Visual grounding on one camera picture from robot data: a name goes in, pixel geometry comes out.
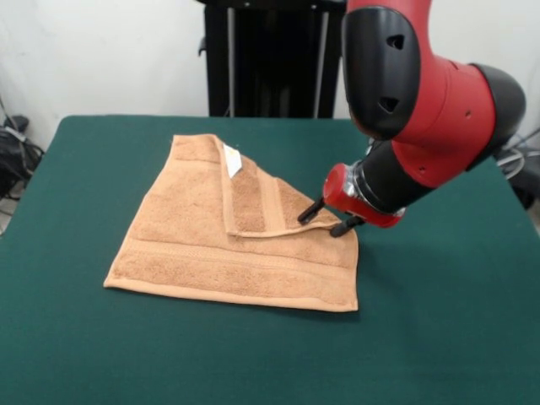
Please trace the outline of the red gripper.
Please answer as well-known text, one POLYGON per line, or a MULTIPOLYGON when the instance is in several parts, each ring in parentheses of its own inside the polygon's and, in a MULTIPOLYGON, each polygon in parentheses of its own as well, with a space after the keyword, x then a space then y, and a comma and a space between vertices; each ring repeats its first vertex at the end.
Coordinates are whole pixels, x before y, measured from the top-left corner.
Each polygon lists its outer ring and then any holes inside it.
POLYGON ((336 164, 325 179, 322 197, 315 200, 297 218, 300 224, 308 224, 327 205, 337 211, 349 214, 343 222, 333 226, 331 237, 341 237, 362 224, 379 228, 396 225, 406 212, 401 208, 394 213, 383 213, 376 209, 360 190, 360 163, 336 164))

